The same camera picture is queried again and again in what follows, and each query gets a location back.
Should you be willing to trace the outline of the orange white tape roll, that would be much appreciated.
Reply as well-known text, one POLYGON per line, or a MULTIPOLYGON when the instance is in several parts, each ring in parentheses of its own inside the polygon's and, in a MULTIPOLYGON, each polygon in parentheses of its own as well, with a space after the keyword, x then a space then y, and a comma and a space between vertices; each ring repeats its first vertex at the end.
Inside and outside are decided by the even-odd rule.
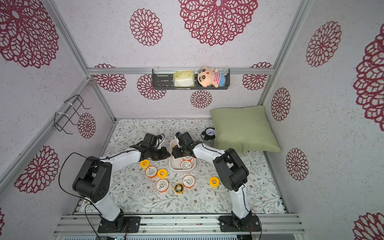
POLYGON ((153 179, 157 176, 158 169, 154 166, 150 166, 146 169, 146 176, 150 179, 153 179))
POLYGON ((183 185, 185 188, 187 189, 190 189, 194 186, 195 184, 195 178, 191 175, 186 175, 184 178, 183 178, 183 185))
POLYGON ((192 168, 192 163, 190 161, 182 161, 181 163, 182 170, 189 170, 191 168, 192 168))
POLYGON ((192 156, 184 156, 184 157, 182 157, 182 159, 184 161, 191 161, 193 159, 193 157, 192 156))
POLYGON ((156 189, 160 193, 165 193, 169 189, 169 182, 166 179, 159 179, 156 183, 156 189))

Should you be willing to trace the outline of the white plastic storage box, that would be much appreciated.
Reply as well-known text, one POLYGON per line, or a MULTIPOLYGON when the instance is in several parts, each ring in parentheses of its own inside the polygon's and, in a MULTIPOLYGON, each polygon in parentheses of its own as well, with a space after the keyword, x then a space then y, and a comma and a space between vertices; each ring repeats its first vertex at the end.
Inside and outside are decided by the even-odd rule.
POLYGON ((182 170, 181 169, 182 161, 183 161, 182 157, 175 158, 173 155, 171 155, 169 158, 169 166, 171 170, 180 172, 180 173, 188 173, 188 172, 191 172, 196 166, 196 159, 193 157, 193 159, 190 161, 192 163, 192 168, 189 170, 182 170))

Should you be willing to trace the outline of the black yellow tape roll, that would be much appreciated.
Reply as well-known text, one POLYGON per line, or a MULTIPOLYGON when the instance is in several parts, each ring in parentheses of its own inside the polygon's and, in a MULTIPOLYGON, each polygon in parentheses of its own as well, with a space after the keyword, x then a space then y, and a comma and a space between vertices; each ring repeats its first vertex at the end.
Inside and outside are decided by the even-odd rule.
POLYGON ((176 194, 182 194, 184 192, 184 185, 181 183, 178 183, 174 186, 174 191, 176 194))

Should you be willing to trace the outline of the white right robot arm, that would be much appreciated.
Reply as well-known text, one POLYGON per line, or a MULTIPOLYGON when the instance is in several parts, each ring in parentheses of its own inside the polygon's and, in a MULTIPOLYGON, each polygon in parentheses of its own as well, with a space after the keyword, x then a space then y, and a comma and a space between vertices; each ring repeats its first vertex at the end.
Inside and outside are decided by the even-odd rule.
POLYGON ((212 163, 219 176, 219 181, 230 192, 232 211, 230 216, 219 216, 221 232, 250 232, 262 231, 262 223, 248 207, 247 181, 249 170, 237 152, 229 148, 218 150, 194 141, 188 132, 176 133, 177 145, 172 148, 175 158, 194 157, 212 163))

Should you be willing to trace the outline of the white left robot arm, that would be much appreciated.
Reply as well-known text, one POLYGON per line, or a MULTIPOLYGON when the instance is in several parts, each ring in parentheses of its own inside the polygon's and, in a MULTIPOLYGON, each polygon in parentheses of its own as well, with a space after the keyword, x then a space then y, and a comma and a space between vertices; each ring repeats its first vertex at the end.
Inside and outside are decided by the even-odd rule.
POLYGON ((73 190, 93 205, 100 213, 99 233, 118 233, 125 226, 124 211, 109 193, 112 174, 144 160, 160 161, 170 157, 162 146, 163 135, 146 134, 144 139, 127 150, 110 157, 85 159, 73 183, 73 190))

